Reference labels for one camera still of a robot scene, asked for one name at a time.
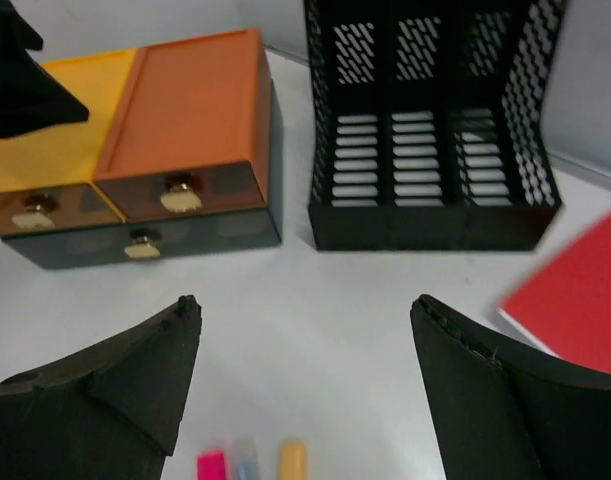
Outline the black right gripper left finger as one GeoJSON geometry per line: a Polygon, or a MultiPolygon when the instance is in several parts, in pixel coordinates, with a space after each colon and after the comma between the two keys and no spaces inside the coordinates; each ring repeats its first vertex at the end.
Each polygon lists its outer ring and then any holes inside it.
{"type": "Polygon", "coordinates": [[[158,479],[199,348],[191,296],[0,383],[0,479],[158,479]]]}

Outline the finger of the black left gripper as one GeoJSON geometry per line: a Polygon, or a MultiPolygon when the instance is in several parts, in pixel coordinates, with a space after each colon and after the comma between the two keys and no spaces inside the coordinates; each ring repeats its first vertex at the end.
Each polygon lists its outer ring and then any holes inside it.
{"type": "Polygon", "coordinates": [[[82,123],[88,108],[29,54],[43,38],[9,1],[0,1],[0,139],[82,123]]]}

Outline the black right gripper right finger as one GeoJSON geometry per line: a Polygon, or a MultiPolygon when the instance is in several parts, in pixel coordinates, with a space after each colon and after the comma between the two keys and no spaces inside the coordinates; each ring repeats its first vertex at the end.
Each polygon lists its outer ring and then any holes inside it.
{"type": "Polygon", "coordinates": [[[611,375],[423,294],[415,348],[449,479],[611,479],[611,375]]]}

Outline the pink highlighter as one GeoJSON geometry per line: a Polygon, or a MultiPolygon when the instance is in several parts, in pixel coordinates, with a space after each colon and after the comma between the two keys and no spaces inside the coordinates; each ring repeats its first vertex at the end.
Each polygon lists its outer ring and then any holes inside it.
{"type": "Polygon", "coordinates": [[[198,480],[227,480],[226,454],[223,450],[201,453],[197,456],[198,480]]]}

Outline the blue highlighter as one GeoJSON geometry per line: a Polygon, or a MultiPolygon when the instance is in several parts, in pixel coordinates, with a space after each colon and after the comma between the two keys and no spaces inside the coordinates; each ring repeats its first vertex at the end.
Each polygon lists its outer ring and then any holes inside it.
{"type": "Polygon", "coordinates": [[[254,441],[247,437],[233,442],[229,450],[233,480],[259,480],[260,470],[254,441]]]}

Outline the light orange highlighter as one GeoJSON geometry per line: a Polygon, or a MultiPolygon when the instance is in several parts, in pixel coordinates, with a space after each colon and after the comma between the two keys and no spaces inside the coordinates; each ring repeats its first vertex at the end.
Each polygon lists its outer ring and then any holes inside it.
{"type": "Polygon", "coordinates": [[[301,440],[286,440],[280,448],[279,480],[307,479],[307,448],[301,440]]]}

